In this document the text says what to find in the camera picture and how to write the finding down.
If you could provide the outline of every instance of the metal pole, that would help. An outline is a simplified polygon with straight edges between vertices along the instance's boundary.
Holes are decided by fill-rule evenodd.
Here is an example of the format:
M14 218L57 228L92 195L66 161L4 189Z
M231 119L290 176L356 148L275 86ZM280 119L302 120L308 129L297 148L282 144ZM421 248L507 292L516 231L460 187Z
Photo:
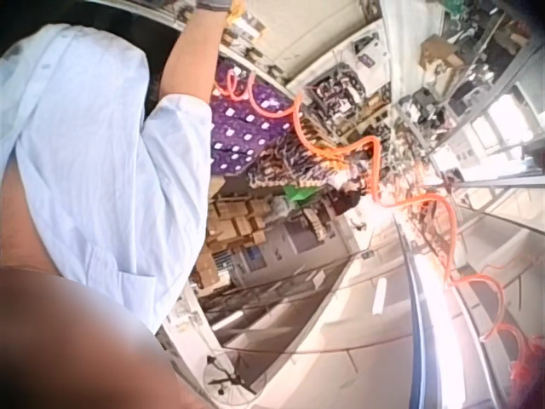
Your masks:
M460 181L453 184L455 189L470 189L476 187L512 187L512 188L544 188L545 176L516 176L489 181Z

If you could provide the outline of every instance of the orange hose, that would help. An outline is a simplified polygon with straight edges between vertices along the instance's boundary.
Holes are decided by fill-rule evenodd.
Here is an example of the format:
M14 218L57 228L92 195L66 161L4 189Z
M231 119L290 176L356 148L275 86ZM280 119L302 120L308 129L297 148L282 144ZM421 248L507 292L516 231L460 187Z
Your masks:
M508 331L514 335L515 339L517 340L517 346L519 347L519 358L517 360L519 362L522 362L524 358L526 357L526 338L522 334L522 332L519 330L519 328L516 328L510 324L506 324L505 322L502 322L498 324L497 330Z
M462 278L456 281L451 280L450 270L454 263L454 252L456 249L456 242L457 242L457 239L456 239L457 225L456 225L456 212L454 208L452 207L452 205L450 204L449 200L436 193L425 193L413 198L400 200L394 204L383 204L378 194L379 193L378 185L379 185L380 171L381 171L382 147L381 147L381 141L376 136L366 136L362 138L360 141L354 142L353 144L348 145L346 147L335 147L335 148L329 148L329 149L322 149L319 147L315 147L306 138L303 128L301 126L301 119L299 118L299 114L301 111L301 104L303 101L302 95L298 95L295 98L294 105L292 108L289 108L281 112L269 112L262 109L259 106L259 104L255 101L254 94L253 94L254 83L255 83L255 73L252 72L250 74L250 77L248 78L246 90L243 92L242 96L237 96L234 93L235 89L237 88L237 78L233 75L232 72L229 72L229 74L227 75L227 90L221 89L218 86L218 84L216 84L215 86L222 95L229 95L234 101L241 101L245 95L248 95L248 98L250 100L250 105L260 115L262 115L265 118L282 118L291 114L293 118L294 127L295 127L295 133L297 134L297 137L299 138L299 141L301 142L301 144L310 152L322 158L330 158L330 159L338 160L343 155L346 155L350 152L358 150L365 145L371 144L373 146L373 159L371 163L370 192L371 192L371 196L373 200L379 205L381 205L382 207L385 207L385 208L406 207L409 205L420 204L422 202L427 202L430 200L440 202L445 207L449 217L449 224L450 224L450 249L449 249L449 253L447 255L447 260L445 263L445 278L444 278L445 283L453 286L453 285L462 284L472 280L484 281L492 285L493 287L495 287L498 292L498 297L500 301L500 309L498 311L496 321L494 322L494 325L492 326L492 328L483 336L484 340L488 339L497 330L498 326L501 323L503 315L505 314L505 300L504 300L503 288L496 280L492 279L491 277L484 276L482 274Z
M505 314L505 295L503 293L503 287L502 285L496 280L490 277L490 275L483 275L483 274L475 274L475 275L469 275L468 277L462 277L461 279L457 279L456 281L452 281L450 283L450 286L460 285L460 284L466 284L470 281L481 281L490 284L492 287L496 288L497 297L498 297L498 312L496 314L496 319L492 323L492 327L486 332L483 336L481 336L481 341L487 341L492 334L496 330L500 328L500 324L503 320L503 315Z

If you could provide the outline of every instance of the white wall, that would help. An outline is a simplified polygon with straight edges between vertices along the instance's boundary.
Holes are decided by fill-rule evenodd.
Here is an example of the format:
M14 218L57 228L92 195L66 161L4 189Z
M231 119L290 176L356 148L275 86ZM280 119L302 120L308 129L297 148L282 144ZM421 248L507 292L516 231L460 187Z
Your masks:
M267 266L251 272L246 268L247 272L240 274L239 278L245 285L259 285L290 277L296 271L311 270L335 260L342 260L350 251L338 224L333 222L332 227L336 232L333 239L327 238L322 245L301 254L297 254L284 225L267 231L267 242L259 246ZM282 260L278 260L275 253L280 254ZM242 256L238 256L238 259L243 265L246 264Z

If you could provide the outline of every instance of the person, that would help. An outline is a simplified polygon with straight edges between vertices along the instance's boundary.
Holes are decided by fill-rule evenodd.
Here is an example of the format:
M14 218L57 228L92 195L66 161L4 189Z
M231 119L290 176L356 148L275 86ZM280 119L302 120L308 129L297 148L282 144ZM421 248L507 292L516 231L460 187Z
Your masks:
M217 407L188 368L175 373L140 321L89 287L5 269L0 299L0 372L9 407Z
M231 7L197 1L146 120L146 57L119 37L52 25L6 52L0 267L87 285L157 331L204 242L208 103Z

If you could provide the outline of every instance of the bright window light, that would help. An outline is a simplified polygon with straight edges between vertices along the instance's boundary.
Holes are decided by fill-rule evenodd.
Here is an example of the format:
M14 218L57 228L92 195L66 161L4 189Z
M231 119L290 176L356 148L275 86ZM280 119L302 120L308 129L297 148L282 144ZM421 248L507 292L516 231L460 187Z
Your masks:
M373 315L380 315L384 310L384 300L386 299L387 280L384 277L378 279L376 284L375 301L373 302Z
M231 324L232 322L238 320L240 317L242 317L244 315L244 313L239 310L235 313L232 313L231 315L229 315L228 317L224 318L223 320L221 320L220 322L216 322L215 324L212 325L212 331L218 331L220 330L221 328L223 328L224 326L226 325L229 325Z
M534 135L512 95L503 95L494 102L489 113L509 145L531 140Z
M483 117L475 119L475 122L473 122L473 129L477 133L480 141L483 142L485 148L490 149L492 147L497 147L500 144L491 125Z
M422 254L415 256L415 263L433 325L443 408L460 409L466 400L466 385L463 377L462 352L443 288L444 272L434 268Z

